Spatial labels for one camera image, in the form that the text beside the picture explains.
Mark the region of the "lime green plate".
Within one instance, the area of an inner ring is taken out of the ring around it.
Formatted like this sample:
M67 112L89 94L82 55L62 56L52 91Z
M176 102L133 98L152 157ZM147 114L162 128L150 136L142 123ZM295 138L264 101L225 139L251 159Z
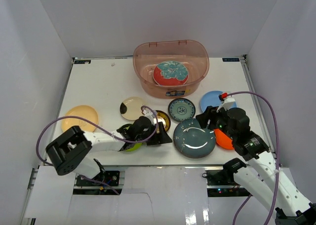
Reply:
M131 136L122 136L126 140L133 141ZM132 152L135 150L138 150L142 146L142 143L136 143L136 144L131 144L131 143L124 143L123 147L119 151L127 151L127 152Z

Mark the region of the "light blue plate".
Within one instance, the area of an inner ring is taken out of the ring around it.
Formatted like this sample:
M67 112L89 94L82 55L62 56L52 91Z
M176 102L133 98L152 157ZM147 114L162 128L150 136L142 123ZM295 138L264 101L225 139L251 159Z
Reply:
M222 104L219 99L219 95L223 94L223 91L209 91L205 93L200 100L201 111L204 112L208 106L218 107Z

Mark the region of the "dark grey-blue large plate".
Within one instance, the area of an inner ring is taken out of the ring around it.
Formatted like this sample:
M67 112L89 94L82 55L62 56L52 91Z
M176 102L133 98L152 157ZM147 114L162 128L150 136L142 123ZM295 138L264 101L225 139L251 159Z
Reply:
M202 129L195 119L180 122L173 132L175 148L189 158L203 158L212 153L216 146L216 136L213 130Z

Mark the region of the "red teal floral plate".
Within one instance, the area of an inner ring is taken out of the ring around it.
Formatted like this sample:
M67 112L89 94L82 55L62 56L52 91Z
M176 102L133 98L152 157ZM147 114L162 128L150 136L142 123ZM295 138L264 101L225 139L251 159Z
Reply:
M183 85L189 78L188 69L177 61L164 61L154 68L153 79L158 85Z

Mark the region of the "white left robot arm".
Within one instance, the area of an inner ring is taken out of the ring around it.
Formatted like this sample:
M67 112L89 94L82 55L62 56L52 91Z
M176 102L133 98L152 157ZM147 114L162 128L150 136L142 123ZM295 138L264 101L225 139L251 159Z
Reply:
M93 133L72 126L46 147L57 175L74 172L93 185L104 180L105 169L98 159L87 155L98 151L128 151L145 143L157 146L172 143L163 123L150 116L141 116L133 124L125 124L115 132Z

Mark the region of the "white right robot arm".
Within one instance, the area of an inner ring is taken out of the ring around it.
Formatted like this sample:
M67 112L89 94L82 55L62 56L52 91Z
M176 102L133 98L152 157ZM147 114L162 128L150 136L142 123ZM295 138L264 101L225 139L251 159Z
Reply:
M273 209L277 225L316 223L316 205L281 171L267 144L251 131L243 109L210 106L196 119L202 129L218 129L231 138L234 150L241 156L226 162L219 172L227 184L241 185L267 210Z

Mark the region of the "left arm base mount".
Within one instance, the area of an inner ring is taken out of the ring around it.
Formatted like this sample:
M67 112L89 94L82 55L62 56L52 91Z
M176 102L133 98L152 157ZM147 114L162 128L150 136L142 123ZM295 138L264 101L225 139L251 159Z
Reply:
M108 170L99 174L93 181L77 175L74 195L120 195L124 183L124 172Z

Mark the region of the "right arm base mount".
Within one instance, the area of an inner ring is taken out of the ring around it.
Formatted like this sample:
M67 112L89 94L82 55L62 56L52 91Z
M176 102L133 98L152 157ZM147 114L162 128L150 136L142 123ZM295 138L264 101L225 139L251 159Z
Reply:
M247 197L250 193L239 184L230 180L223 170L206 170L201 175L206 179L207 195L211 197Z

